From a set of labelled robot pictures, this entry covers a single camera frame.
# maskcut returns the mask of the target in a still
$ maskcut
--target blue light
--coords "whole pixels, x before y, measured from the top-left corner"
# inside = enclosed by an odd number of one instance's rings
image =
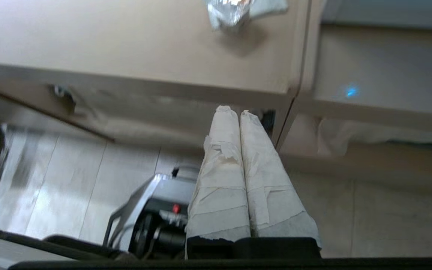
[[[358,94],[358,88],[355,86],[350,86],[346,88],[346,97],[352,98],[355,97]]]

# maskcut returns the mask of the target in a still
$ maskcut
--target tiled floor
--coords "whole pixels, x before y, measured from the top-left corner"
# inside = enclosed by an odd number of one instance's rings
[[[0,229],[101,243],[109,215],[154,173],[199,167],[182,154],[10,130],[0,175]],[[322,256],[432,256],[432,195],[288,173],[322,238]]]

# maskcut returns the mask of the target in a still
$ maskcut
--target red button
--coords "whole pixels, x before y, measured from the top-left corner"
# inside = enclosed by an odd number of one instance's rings
[[[179,204],[174,204],[173,205],[173,213],[179,214],[180,211],[181,211],[181,206]]]

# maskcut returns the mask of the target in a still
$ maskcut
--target floor tile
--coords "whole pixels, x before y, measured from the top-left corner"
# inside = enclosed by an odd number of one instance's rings
[[[78,237],[95,186],[105,143],[60,137],[26,234]]]
[[[156,165],[156,173],[171,174],[175,167],[181,167],[178,176],[196,179],[204,158],[201,150],[175,150],[162,148]]]
[[[432,256],[432,196],[358,183],[353,257]]]
[[[24,234],[57,137],[16,130],[0,177],[0,229]]]
[[[159,148],[109,144],[79,237],[101,244],[111,215],[153,176]]]
[[[307,213],[317,223],[322,242],[321,256],[350,257],[353,182],[297,172],[289,175]]]

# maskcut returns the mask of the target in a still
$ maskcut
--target paper wrap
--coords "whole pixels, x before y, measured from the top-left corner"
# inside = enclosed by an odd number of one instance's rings
[[[252,236],[312,237],[321,242],[257,116],[241,114],[241,144]]]
[[[251,237],[238,115],[219,106],[189,205],[186,238],[238,239]]]

